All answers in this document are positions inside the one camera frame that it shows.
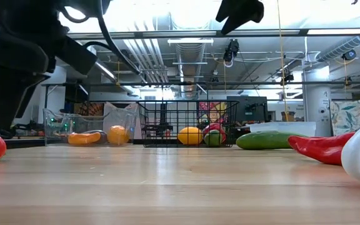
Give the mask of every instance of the green apple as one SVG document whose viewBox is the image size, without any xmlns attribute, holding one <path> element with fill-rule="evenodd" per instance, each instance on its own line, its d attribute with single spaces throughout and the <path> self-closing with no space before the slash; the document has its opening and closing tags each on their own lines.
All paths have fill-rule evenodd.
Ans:
<svg viewBox="0 0 360 225">
<path fill-rule="evenodd" d="M 222 140 L 223 135 L 218 130 L 210 130 L 204 137 L 204 141 L 209 147 L 219 147 Z"/>
</svg>

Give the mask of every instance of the wooden table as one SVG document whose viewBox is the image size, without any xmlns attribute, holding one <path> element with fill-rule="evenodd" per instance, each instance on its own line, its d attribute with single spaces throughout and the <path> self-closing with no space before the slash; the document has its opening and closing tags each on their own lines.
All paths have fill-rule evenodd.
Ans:
<svg viewBox="0 0 360 225">
<path fill-rule="evenodd" d="M 360 224 L 360 183 L 293 151 L 13 149 L 0 224 Z"/>
</svg>

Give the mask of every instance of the green cucumber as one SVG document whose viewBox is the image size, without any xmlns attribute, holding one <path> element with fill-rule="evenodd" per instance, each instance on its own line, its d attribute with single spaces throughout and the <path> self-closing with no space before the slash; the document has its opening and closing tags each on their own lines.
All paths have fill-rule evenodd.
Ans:
<svg viewBox="0 0 360 225">
<path fill-rule="evenodd" d="M 305 137 L 301 134 L 281 131 L 258 131 L 244 134 L 236 141 L 238 147 L 245 150 L 291 149 L 290 136 Z"/>
</svg>

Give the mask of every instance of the clear plastic bin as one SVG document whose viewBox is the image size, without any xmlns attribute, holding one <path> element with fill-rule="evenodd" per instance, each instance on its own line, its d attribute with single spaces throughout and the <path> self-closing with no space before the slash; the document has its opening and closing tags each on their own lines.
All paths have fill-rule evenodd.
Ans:
<svg viewBox="0 0 360 225">
<path fill-rule="evenodd" d="M 104 116 L 81 116 L 43 109 L 46 145 L 123 146 L 132 143 L 136 112 L 110 106 L 105 108 Z"/>
<path fill-rule="evenodd" d="M 251 124 L 249 128 L 251 132 L 282 131 L 314 137 L 316 133 L 316 122 L 265 122 L 261 124 Z"/>
</svg>

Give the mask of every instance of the black wire basket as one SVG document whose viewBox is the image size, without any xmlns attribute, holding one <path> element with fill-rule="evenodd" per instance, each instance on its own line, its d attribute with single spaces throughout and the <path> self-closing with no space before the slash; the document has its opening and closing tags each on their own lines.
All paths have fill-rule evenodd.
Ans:
<svg viewBox="0 0 360 225">
<path fill-rule="evenodd" d="M 146 148 L 231 147 L 238 101 L 138 101 Z"/>
</svg>

